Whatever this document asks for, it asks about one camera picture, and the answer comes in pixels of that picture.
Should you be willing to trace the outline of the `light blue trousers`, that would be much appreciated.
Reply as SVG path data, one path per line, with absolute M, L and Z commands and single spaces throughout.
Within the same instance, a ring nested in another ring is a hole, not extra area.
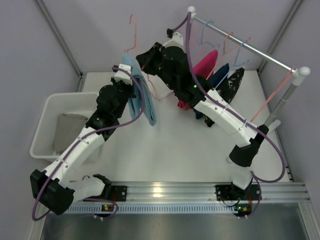
M 143 113 L 147 118 L 149 124 L 151 126 L 155 126 L 157 123 L 155 107 L 153 104 L 152 96 L 147 89 L 147 86 L 148 86 L 147 81 L 143 76 L 139 65 L 127 53 L 124 54 L 124 56 L 122 57 L 122 63 L 132 67 L 131 75 L 135 78 L 137 83 L 140 85 L 140 88 L 142 89 L 142 93 L 141 93 L 137 85 L 135 83 L 133 84 L 135 98 L 130 98 L 128 100 L 128 107 L 129 107 L 131 118 L 132 119 L 136 118 L 139 112 L 141 111 L 143 98 L 144 98 L 145 106 L 144 106 Z

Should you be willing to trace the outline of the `grey trousers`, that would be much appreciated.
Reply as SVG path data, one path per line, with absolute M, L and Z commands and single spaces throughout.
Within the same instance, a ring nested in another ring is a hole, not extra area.
M 53 148 L 57 155 L 62 154 L 78 137 L 88 118 L 74 113 L 63 113 L 58 116 Z

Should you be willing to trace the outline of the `pink wire hanger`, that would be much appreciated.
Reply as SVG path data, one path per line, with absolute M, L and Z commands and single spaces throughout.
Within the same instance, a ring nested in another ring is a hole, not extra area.
M 286 83 L 291 79 L 293 73 L 292 70 L 294 68 L 292 67 L 290 69 L 290 72 L 288 72 L 285 77 L 281 80 L 281 82 L 278 84 L 278 86 L 275 88 L 275 90 L 272 92 L 272 94 L 266 99 L 266 101 L 264 102 L 264 104 L 259 108 L 259 110 L 256 112 L 256 114 L 252 117 L 252 119 L 250 120 L 251 122 L 253 122 L 256 117 L 261 113 L 261 111 L 268 105 L 268 103 L 276 96 L 276 94 L 283 88 L 283 86 L 286 85 Z

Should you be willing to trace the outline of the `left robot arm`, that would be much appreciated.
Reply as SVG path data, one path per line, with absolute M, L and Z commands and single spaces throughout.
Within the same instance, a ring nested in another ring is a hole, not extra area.
M 34 170 L 30 174 L 34 208 L 38 204 L 45 206 L 49 212 L 61 215 L 77 201 L 90 197 L 107 200 L 112 183 L 101 174 L 95 174 L 84 180 L 73 181 L 72 176 L 87 158 L 102 146 L 117 128 L 124 124 L 119 119 L 130 98 L 135 97 L 134 88 L 138 86 L 133 76 L 128 79 L 111 78 L 111 84 L 103 86 L 96 98 L 97 107 L 90 116 L 79 135 L 66 150 L 43 170 Z

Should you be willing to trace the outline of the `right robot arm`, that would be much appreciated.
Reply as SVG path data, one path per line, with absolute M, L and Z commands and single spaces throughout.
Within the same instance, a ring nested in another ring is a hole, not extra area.
M 235 146 L 229 154 L 230 193 L 240 199 L 250 192 L 253 181 L 251 165 L 269 129 L 265 125 L 250 128 L 239 114 L 223 100 L 205 78 L 195 74 L 190 56 L 179 46 L 156 42 L 150 50 L 136 56 L 143 72 L 158 76 L 181 101 L 209 117 L 230 135 Z

